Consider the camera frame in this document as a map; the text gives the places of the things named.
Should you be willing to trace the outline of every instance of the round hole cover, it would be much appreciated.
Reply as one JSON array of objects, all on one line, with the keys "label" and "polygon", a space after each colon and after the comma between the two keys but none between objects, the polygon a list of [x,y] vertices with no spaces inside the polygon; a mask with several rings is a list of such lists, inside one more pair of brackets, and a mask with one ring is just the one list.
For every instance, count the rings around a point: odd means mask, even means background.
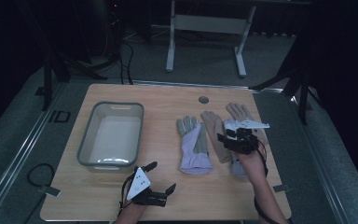
[{"label": "round hole cover", "polygon": [[206,96],[200,96],[199,101],[200,101],[200,103],[202,103],[204,105],[209,103],[209,99]]}]

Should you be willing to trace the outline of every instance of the white metal stand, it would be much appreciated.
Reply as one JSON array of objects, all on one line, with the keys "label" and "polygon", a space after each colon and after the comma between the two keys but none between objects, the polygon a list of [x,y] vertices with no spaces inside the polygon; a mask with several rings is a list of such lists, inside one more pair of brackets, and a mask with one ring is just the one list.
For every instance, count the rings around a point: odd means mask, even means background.
[{"label": "white metal stand", "polygon": [[166,71],[173,71],[173,60],[175,53],[175,30],[190,30],[202,32],[215,32],[241,35],[240,44],[234,48],[235,58],[237,61],[238,72],[241,77],[246,76],[245,65],[242,58],[243,47],[246,37],[252,24],[255,14],[255,7],[251,7],[247,20],[188,16],[175,14],[175,1],[171,1],[171,29],[170,29],[170,45],[168,48]]}]

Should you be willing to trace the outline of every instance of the white triangular tag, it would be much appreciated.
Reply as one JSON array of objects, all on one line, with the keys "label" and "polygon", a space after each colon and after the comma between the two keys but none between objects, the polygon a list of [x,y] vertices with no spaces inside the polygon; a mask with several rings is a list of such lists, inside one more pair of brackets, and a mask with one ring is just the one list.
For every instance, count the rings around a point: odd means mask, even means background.
[{"label": "white triangular tag", "polygon": [[144,170],[142,170],[142,168],[139,167],[136,170],[135,177],[132,180],[129,193],[127,194],[127,200],[131,200],[133,197],[138,195],[144,189],[147,189],[149,186],[150,186],[149,178],[147,178]]}]

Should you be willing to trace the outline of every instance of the wooden tabletop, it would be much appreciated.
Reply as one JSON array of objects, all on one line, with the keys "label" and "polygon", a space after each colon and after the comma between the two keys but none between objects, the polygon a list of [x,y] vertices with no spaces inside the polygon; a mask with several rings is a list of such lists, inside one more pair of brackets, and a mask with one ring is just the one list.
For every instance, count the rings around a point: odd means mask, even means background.
[{"label": "wooden tabletop", "polygon": [[[201,96],[208,97],[209,103],[201,104]],[[179,171],[182,151],[176,127],[176,121],[185,115],[202,121],[200,114],[205,110],[213,111],[222,119],[230,119],[225,109],[230,102],[246,105],[253,118],[261,121],[250,91],[242,88],[93,84],[80,108],[51,184],[62,193],[58,198],[46,198],[40,213],[44,220],[112,221],[117,217],[121,186],[130,174],[93,173],[76,158],[91,110],[101,101],[137,102],[144,106],[136,165],[158,162],[157,168],[147,173],[153,191],[164,192],[173,183],[177,185],[166,206],[149,206],[142,220],[258,219],[252,185],[246,177],[231,174],[230,162],[221,163],[217,159],[209,137],[213,170],[207,175],[186,175]],[[268,182],[272,187],[278,186],[282,182],[269,145],[266,148]],[[289,218],[291,210],[284,191],[274,194],[284,215]]]}]

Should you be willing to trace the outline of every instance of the plastic container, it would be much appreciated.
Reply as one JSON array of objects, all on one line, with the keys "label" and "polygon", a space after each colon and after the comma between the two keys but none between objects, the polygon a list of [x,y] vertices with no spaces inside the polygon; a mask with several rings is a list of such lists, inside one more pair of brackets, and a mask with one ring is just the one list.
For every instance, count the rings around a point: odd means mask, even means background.
[{"label": "plastic container", "polygon": [[92,172],[133,172],[143,120],[141,104],[98,103],[89,117],[78,161]]}]

